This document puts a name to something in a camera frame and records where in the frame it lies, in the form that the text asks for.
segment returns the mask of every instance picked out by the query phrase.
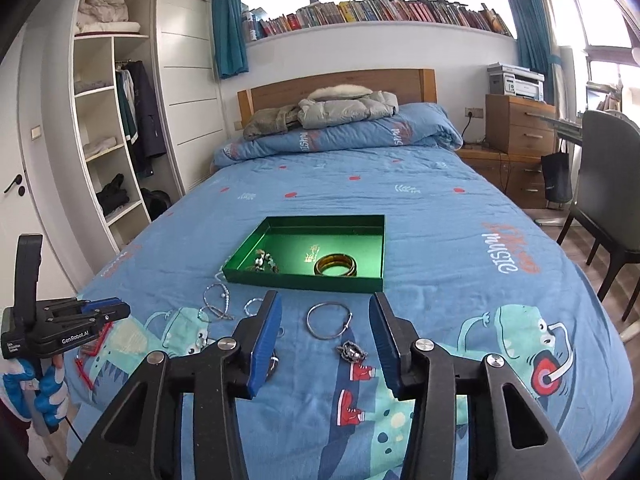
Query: chair backrest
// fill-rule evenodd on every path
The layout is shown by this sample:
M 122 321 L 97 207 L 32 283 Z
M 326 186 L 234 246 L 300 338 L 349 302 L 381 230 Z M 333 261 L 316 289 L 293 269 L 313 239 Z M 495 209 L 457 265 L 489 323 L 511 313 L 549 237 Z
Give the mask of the chair backrest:
M 640 250 L 640 128 L 621 114 L 582 118 L 577 205 L 611 238 Z

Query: green tray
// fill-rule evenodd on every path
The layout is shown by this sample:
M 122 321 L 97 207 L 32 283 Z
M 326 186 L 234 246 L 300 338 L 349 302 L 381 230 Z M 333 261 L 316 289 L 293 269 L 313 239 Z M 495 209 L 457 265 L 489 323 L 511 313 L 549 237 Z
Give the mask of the green tray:
M 270 253 L 278 273 L 252 270 L 256 251 Z M 385 252 L 385 217 L 269 216 L 249 235 L 225 264 L 228 282 L 273 288 L 381 292 Z M 332 276 L 344 269 L 332 267 L 314 274 L 316 260 L 332 253 L 356 260 L 356 276 Z

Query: printer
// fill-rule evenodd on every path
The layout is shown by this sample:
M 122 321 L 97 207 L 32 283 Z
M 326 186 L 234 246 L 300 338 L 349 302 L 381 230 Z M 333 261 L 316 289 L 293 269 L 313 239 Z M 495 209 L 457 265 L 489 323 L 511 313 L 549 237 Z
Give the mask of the printer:
M 489 73 L 489 93 L 515 95 L 544 102 L 545 77 L 521 66 L 495 63 L 486 68 Z

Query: door handle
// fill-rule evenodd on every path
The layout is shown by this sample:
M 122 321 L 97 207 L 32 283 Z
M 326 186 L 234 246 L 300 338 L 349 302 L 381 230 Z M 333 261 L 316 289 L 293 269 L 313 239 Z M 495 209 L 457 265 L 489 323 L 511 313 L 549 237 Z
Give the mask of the door handle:
M 15 178 L 11 181 L 11 184 L 9 184 L 9 187 L 7 189 L 4 190 L 5 193 L 9 193 L 9 191 L 11 190 L 11 188 L 14 186 L 14 184 L 16 186 L 20 186 L 20 184 L 22 183 L 22 175 L 21 174 L 17 174 L 15 176 Z

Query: red sneaker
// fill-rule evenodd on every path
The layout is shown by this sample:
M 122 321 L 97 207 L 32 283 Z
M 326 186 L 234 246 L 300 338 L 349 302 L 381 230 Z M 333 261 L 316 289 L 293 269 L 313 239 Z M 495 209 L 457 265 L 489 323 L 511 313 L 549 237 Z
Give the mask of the red sneaker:
M 353 402 L 353 395 L 349 390 L 343 390 L 338 399 L 338 426 L 357 426 L 362 422 L 364 413 L 358 408 L 350 408 Z
M 361 363 L 352 363 L 349 378 L 351 381 L 368 381 L 375 377 L 376 371 L 371 366 L 362 366 Z

